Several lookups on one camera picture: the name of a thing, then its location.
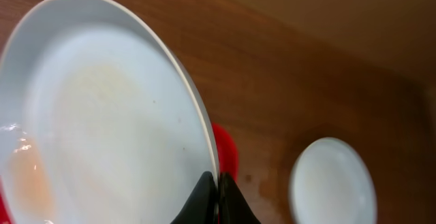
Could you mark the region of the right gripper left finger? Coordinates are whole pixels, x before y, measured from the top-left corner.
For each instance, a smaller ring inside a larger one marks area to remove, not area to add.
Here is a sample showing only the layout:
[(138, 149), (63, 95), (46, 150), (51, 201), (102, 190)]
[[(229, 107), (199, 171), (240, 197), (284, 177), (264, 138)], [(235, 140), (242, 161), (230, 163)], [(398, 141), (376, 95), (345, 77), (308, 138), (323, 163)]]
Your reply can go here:
[(217, 189), (211, 172), (204, 172), (171, 224), (216, 223)]

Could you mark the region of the light blue plate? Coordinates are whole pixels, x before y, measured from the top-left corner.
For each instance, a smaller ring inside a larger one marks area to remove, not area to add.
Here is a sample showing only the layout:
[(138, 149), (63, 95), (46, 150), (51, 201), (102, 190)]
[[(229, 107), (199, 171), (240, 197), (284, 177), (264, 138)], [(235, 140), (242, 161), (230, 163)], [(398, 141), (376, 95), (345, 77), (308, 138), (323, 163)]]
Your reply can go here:
[(296, 223), (376, 224), (377, 198), (369, 171), (346, 142), (312, 142), (298, 156), (288, 185)]
[(169, 223), (217, 176), (180, 61), (112, 0), (43, 0), (1, 57), (1, 195), (13, 223)]

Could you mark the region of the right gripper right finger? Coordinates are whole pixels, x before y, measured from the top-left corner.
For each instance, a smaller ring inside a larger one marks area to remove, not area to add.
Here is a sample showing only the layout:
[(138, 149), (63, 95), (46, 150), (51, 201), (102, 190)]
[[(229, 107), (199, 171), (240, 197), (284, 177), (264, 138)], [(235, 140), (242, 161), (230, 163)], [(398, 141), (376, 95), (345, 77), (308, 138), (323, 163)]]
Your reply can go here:
[(219, 223), (260, 224), (229, 173), (219, 179)]

